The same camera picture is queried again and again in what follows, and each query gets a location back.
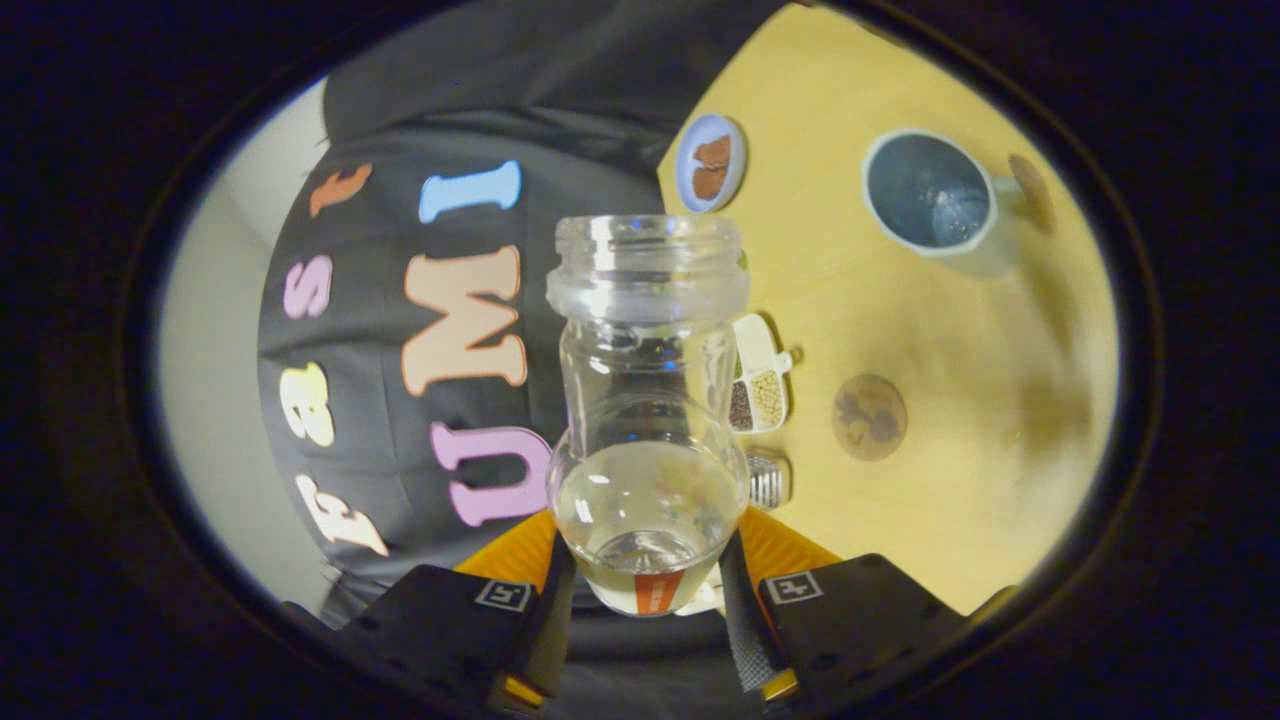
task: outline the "jar neck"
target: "jar neck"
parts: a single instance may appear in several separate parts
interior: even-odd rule
[[[577,342],[613,352],[626,352],[655,341],[681,342],[723,332],[730,328],[730,323],[719,319],[691,319],[672,323],[620,323],[595,318],[568,318],[564,327]]]
[[[746,309],[741,240],[724,218],[566,218],[556,250],[561,264],[547,277],[547,300],[571,322],[652,336],[696,332]]]

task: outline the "colorful letter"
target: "colorful letter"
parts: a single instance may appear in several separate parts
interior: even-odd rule
[[[329,283],[333,279],[333,260],[316,255],[306,264],[294,264],[284,278],[284,314],[297,320],[302,315],[315,318],[329,306]]]
[[[422,183],[417,219],[430,223],[440,213],[481,202],[497,202],[507,210],[520,200],[520,164],[507,160],[493,170],[456,178],[431,176]]]
[[[531,515],[547,507],[552,448],[536,433],[525,428],[454,432],[443,423],[433,423],[431,450],[447,470],[457,470],[458,462],[468,457],[518,455],[525,461],[525,478],[513,486],[475,489],[457,480],[449,483],[453,510],[472,528],[485,520]]]
[[[305,369],[288,368],[280,373],[280,405],[289,429],[308,437],[320,447],[333,445],[333,415],[329,414],[329,383],[315,363]]]
[[[298,475],[294,483],[302,493],[303,502],[307,503],[307,510],[311,511],[311,519],[316,521],[325,539],[353,542],[387,557],[387,544],[367,515],[352,512],[340,498],[319,492],[315,480],[306,475]]]
[[[342,173],[329,176],[324,184],[311,191],[311,217],[315,218],[323,208],[351,200],[353,195],[360,192],[360,188],[365,187],[365,181],[372,172],[374,167],[366,163],[356,168],[349,178],[338,179]]]
[[[511,300],[520,290],[520,251],[507,245],[489,255],[433,260],[419,255],[404,272],[404,296],[444,316],[417,333],[401,352],[404,388],[421,396],[426,386],[449,378],[500,375],[512,386],[525,382],[525,343],[503,336],[493,347],[475,347],[515,323],[520,314],[481,293]]]

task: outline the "glass jar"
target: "glass jar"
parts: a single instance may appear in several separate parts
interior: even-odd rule
[[[568,323],[568,429],[548,471],[556,524],[608,607],[685,605],[748,503],[728,427],[730,323],[749,277],[730,220],[566,218],[547,299]]]

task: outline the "brown grains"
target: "brown grains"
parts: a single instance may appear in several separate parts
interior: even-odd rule
[[[730,395],[728,424],[735,430],[751,429],[751,405],[746,400],[746,384],[742,380],[733,383]]]

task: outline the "brown food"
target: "brown food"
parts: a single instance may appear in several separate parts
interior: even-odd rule
[[[708,170],[727,168],[730,156],[727,135],[722,135],[710,142],[704,142],[694,151],[694,160],[701,163]]]
[[[728,424],[735,430],[751,429],[751,405],[746,400],[746,384],[742,380],[733,383],[728,402]]]
[[[728,173],[728,168],[721,168],[718,170],[708,170],[707,168],[698,168],[694,170],[694,195],[699,200],[710,200],[719,195],[719,188],[724,187],[724,174]]]

